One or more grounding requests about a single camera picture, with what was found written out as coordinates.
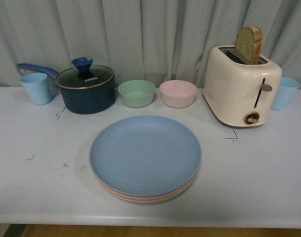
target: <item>blue lid knob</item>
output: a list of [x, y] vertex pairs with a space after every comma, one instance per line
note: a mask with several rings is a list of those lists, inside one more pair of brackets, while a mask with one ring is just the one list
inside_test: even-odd
[[89, 72], [90, 67], [93, 63], [93, 59], [88, 60], [85, 57], [76, 58], [71, 61], [71, 63], [79, 70], [81, 73]]

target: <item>cream toaster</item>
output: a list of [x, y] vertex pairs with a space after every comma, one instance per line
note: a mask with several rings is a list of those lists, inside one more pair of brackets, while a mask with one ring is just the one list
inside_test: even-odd
[[257, 65], [247, 64], [234, 48], [224, 45], [211, 50], [203, 96], [223, 125], [251, 127], [264, 124], [282, 70], [262, 55]]

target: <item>pink bowl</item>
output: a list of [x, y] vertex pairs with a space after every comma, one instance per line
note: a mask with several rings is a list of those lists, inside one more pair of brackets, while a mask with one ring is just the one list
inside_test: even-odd
[[159, 87], [162, 101], [173, 108], [184, 108], [192, 104], [198, 88], [184, 80], [169, 80]]

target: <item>blue plate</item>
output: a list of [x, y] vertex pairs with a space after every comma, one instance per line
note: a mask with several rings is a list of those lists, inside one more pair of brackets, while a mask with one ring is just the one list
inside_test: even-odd
[[201, 146], [183, 124], [135, 116], [103, 130], [92, 144], [91, 168], [108, 188], [131, 197], [156, 197], [186, 184], [201, 164]]

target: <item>bowl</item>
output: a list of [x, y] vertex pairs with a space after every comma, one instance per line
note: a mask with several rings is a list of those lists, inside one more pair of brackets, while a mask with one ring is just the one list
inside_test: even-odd
[[185, 108], [192, 104], [198, 88], [184, 80], [169, 80], [159, 87], [162, 101], [173, 108]]
[[156, 86], [146, 80], [129, 80], [118, 87], [123, 103], [131, 108], [142, 108], [151, 104]]

